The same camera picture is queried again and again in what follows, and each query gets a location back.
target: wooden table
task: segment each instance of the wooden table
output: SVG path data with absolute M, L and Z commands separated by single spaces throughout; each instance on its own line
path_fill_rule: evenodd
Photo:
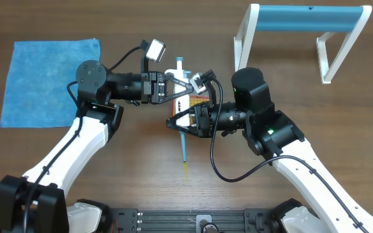
M 14 41 L 97 38 L 101 62 L 111 66 L 142 39 L 157 38 L 167 50 L 152 69 L 213 69 L 233 101 L 233 36 L 252 1 L 0 1 L 0 117 Z M 272 4 L 259 1 L 260 4 Z M 295 5 L 365 5 L 373 1 L 292 1 Z M 276 1 L 286 5 L 289 1 Z M 311 33 L 261 32 L 248 66 L 264 72 L 271 98 L 305 133 L 320 160 L 346 191 L 373 215 L 373 12 L 331 85 L 322 85 Z M 328 42 L 334 57 L 343 36 Z M 137 71 L 140 53 L 118 68 Z M 144 210 L 241 210 L 271 208 L 303 198 L 273 168 L 229 184 L 209 162 L 209 139 L 186 137 L 188 180 L 179 133 L 165 127 L 171 105 L 123 104 L 119 131 L 75 180 L 67 203 L 94 199 L 112 207 Z M 21 176 L 64 136 L 67 128 L 0 128 L 0 180 Z M 241 133 L 218 137 L 215 159 L 222 174 L 237 177 L 262 161 Z

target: blue panel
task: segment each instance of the blue panel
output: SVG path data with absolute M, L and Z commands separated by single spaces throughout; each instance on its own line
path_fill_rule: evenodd
M 351 32 L 362 6 L 263 6 L 257 31 Z

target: blue cloth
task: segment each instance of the blue cloth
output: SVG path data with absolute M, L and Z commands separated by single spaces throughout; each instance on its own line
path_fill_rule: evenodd
M 0 126 L 70 126 L 76 106 L 66 87 L 76 80 L 79 64 L 87 60 L 100 61 L 99 40 L 15 42 Z M 76 95 L 77 85 L 71 89 Z

